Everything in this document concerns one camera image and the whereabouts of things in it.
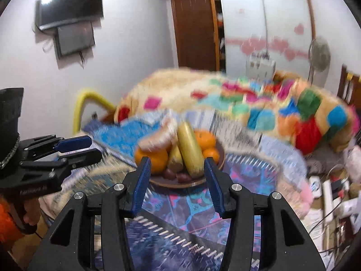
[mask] chair backrest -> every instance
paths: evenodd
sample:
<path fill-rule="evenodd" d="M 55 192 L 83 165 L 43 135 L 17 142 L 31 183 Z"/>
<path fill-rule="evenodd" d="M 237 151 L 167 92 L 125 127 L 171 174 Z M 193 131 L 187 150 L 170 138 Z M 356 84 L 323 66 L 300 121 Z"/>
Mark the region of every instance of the chair backrest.
<path fill-rule="evenodd" d="M 353 104 L 356 109 L 361 109 L 361 78 L 347 70 L 346 65 L 342 65 L 337 96 L 343 99 L 346 104 Z"/>

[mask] wall-mounted tv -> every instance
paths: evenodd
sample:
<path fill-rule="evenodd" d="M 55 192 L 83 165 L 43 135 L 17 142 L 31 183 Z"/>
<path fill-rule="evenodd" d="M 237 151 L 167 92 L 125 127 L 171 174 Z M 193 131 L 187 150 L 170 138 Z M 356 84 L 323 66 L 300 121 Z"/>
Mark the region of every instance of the wall-mounted tv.
<path fill-rule="evenodd" d="M 40 0 L 37 11 L 40 30 L 103 17 L 102 0 Z"/>

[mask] fruit bowl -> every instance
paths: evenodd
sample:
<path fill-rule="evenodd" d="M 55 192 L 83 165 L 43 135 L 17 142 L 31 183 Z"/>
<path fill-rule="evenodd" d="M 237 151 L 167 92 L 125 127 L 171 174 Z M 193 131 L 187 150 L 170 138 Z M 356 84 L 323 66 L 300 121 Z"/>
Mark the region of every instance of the fruit bowl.
<path fill-rule="evenodd" d="M 220 170 L 222 170 L 223 165 L 224 165 L 224 160 L 226 158 L 226 153 L 224 151 L 224 148 L 222 147 L 222 144 L 218 140 L 215 144 L 215 148 L 217 149 L 217 151 L 220 154 L 220 161 L 218 162 L 218 168 Z M 185 169 L 180 173 L 188 173 L 188 172 Z M 171 189 L 185 189 L 185 188 L 189 188 L 189 187 L 193 187 L 193 186 L 197 186 L 197 185 L 205 183 L 205 177 L 202 176 L 200 178 L 193 179 L 189 183 L 179 183 L 177 179 L 170 180 L 170 179 L 164 178 L 162 175 L 152 175 L 150 177 L 149 182 L 151 182 L 152 184 L 156 184 L 158 186 L 167 187 L 167 188 L 171 188 Z"/>

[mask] brown door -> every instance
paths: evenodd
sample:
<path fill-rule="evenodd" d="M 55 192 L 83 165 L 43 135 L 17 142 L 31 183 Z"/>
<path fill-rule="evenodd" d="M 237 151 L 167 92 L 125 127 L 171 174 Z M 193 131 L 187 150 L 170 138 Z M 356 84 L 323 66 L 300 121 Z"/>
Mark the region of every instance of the brown door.
<path fill-rule="evenodd" d="M 171 2 L 179 66 L 215 71 L 211 1 L 171 0 Z"/>

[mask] blue gripper pad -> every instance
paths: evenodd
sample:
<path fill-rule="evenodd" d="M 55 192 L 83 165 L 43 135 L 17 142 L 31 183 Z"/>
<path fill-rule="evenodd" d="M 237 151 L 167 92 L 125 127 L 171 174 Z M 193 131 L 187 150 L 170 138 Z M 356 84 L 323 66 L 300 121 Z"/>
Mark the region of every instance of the blue gripper pad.
<path fill-rule="evenodd" d="M 127 186 L 127 204 L 124 205 L 124 210 L 134 216 L 143 204 L 149 184 L 151 168 L 152 163 L 150 158 L 143 157 L 137 170 L 135 172 L 129 172 L 124 178 L 123 184 Z"/>
<path fill-rule="evenodd" d="M 58 144 L 54 147 L 54 150 L 60 153 L 67 153 L 88 148 L 92 143 L 92 139 L 87 135 L 77 138 L 69 138 L 58 142 Z"/>
<path fill-rule="evenodd" d="M 221 218 L 226 218 L 229 211 L 235 210 L 234 203 L 231 203 L 229 188 L 233 182 L 231 177 L 221 172 L 213 161 L 208 157 L 204 160 L 204 175 L 211 194 L 215 211 Z"/>

